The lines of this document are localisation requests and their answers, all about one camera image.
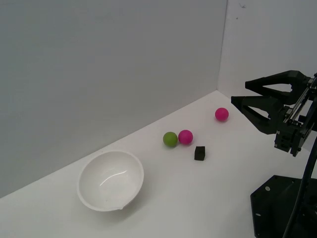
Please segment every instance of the black cable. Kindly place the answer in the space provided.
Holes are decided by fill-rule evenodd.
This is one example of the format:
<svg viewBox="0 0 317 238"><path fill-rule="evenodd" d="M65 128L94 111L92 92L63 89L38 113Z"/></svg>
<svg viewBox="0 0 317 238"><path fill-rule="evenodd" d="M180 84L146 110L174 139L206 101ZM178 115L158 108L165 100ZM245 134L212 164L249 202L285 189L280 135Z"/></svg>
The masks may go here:
<svg viewBox="0 0 317 238"><path fill-rule="evenodd" d="M296 202L294 205L294 209L293 209L292 215L287 223L283 238L288 238L293 231L293 227L297 221L297 217L298 217L298 215L301 211L301 208L302 208L302 204L303 204L303 201L305 198L307 186L309 184L309 180L312 177L312 173L314 170L316 160L317 160L317 138L314 142L311 154L309 155L309 158L308 158L308 161L307 161L307 164L305 167L305 171L303 174L302 182L301 182L301 185L299 187L298 195L297 195Z"/></svg>

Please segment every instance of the pink ball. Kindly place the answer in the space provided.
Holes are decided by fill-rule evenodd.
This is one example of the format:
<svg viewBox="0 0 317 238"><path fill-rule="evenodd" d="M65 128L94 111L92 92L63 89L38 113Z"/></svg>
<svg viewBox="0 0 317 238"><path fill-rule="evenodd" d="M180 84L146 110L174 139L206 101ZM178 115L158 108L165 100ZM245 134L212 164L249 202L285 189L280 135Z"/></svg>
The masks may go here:
<svg viewBox="0 0 317 238"><path fill-rule="evenodd" d="M188 145L193 141L193 134L189 130L182 130L178 134L178 140L183 145Z"/></svg>
<svg viewBox="0 0 317 238"><path fill-rule="evenodd" d="M217 120L226 121L229 117L229 112L226 108L218 108L214 115L217 118Z"/></svg>

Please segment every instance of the white bowl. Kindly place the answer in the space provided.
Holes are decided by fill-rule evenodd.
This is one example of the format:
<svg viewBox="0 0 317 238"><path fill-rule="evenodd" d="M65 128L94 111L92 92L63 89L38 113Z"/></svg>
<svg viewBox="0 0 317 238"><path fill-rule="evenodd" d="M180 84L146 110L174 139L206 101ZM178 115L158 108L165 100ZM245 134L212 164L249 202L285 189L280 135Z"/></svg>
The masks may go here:
<svg viewBox="0 0 317 238"><path fill-rule="evenodd" d="M77 183L79 199L96 211L123 209L141 189L144 171L134 155L109 151L92 159Z"/></svg>

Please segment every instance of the ball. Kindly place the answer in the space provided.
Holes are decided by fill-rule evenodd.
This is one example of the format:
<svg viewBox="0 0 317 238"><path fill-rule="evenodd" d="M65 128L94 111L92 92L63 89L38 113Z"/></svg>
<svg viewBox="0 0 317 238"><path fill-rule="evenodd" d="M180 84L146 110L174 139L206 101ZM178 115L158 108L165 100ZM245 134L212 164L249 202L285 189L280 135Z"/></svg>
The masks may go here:
<svg viewBox="0 0 317 238"><path fill-rule="evenodd" d="M226 108L218 108L214 115L218 121L226 121L229 117L229 112Z"/></svg>
<svg viewBox="0 0 317 238"><path fill-rule="evenodd" d="M193 134L191 131L189 130L182 130L179 134L178 134L178 140L181 144L183 145L188 145L190 143L192 143L193 141Z"/></svg>
<svg viewBox="0 0 317 238"><path fill-rule="evenodd" d="M177 144L177 135L174 132L167 132L163 136L163 142L169 147L174 147Z"/></svg>

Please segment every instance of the green ball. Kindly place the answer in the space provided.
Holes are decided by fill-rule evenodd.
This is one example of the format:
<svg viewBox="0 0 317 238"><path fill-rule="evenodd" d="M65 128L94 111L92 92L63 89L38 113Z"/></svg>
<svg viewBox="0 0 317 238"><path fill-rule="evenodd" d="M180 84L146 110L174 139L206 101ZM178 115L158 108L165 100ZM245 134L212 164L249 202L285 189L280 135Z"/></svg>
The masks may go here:
<svg viewBox="0 0 317 238"><path fill-rule="evenodd" d="M163 136L163 142L167 146L174 147L178 142L177 135L174 132L167 132Z"/></svg>

